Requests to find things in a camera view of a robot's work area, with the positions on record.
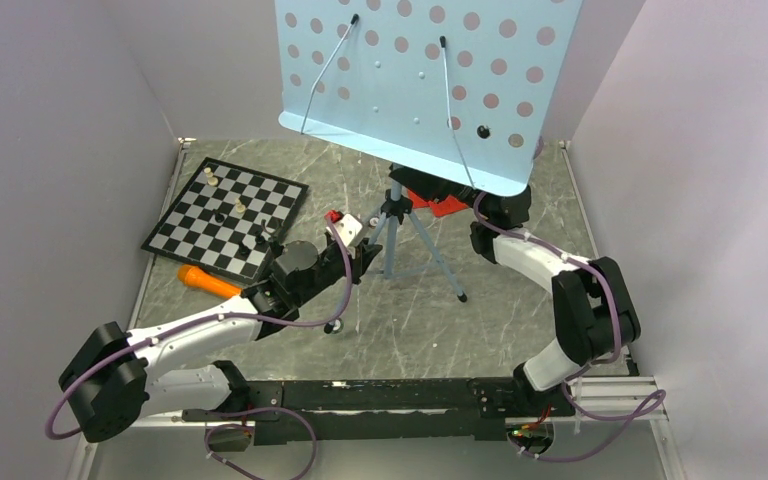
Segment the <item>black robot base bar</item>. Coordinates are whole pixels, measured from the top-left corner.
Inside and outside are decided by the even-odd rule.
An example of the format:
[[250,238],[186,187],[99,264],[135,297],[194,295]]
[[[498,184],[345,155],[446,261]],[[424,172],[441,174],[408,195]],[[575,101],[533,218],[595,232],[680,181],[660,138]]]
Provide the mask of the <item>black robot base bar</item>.
[[246,421],[257,446],[291,441],[471,437],[502,441],[507,428],[569,417],[558,389],[528,393],[512,377],[252,381],[243,415],[187,409],[188,423]]

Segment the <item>red sheet music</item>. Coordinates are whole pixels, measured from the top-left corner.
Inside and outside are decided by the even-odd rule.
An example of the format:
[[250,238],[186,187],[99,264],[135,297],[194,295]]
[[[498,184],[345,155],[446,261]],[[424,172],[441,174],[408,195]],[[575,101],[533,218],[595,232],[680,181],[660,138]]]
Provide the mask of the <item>red sheet music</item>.
[[469,209],[468,205],[451,195],[441,201],[426,201],[410,189],[407,189],[406,192],[414,209],[429,209],[436,218],[445,217]]

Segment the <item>orange toy microphone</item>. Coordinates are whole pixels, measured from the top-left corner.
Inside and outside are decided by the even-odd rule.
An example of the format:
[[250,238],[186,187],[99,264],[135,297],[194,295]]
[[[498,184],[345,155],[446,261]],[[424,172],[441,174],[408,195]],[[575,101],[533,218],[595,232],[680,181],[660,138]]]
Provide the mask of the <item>orange toy microphone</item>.
[[178,280],[185,286],[198,289],[223,299],[240,296],[243,289],[206,273],[194,265],[182,265],[177,271]]

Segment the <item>light blue music stand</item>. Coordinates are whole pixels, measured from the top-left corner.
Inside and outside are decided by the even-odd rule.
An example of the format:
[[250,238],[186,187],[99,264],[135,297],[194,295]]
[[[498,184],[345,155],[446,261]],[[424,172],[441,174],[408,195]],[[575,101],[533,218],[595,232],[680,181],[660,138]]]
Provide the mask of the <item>light blue music stand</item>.
[[282,127],[522,193],[577,1],[279,1]]

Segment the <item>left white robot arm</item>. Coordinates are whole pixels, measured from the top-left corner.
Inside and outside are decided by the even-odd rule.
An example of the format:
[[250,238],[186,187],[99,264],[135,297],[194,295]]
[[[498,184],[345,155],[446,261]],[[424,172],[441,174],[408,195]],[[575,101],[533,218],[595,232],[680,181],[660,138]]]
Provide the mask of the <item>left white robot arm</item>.
[[243,293],[206,311],[142,329],[109,322],[92,331],[58,384],[59,404],[69,406],[76,432],[91,443],[120,434],[136,420],[174,410],[213,411],[224,420],[250,405],[250,387],[231,361],[197,369],[186,363],[235,344],[264,339],[286,326],[302,326],[301,307],[344,279],[343,300],[329,317],[337,324],[382,246],[362,240],[342,251],[334,240],[323,250],[307,241],[286,244],[267,276]]

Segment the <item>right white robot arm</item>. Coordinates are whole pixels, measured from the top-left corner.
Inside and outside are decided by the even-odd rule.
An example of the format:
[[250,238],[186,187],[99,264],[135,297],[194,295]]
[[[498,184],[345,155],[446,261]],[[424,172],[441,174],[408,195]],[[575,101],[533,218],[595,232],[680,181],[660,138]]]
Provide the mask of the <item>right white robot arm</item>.
[[507,267],[546,290],[553,302],[554,338],[514,370],[514,407],[536,415],[550,391],[597,363],[614,361],[640,337],[641,327],[622,271],[609,257],[570,254],[530,233],[531,191],[501,197],[408,167],[394,167],[391,179],[432,202],[453,198],[472,208],[474,252]]

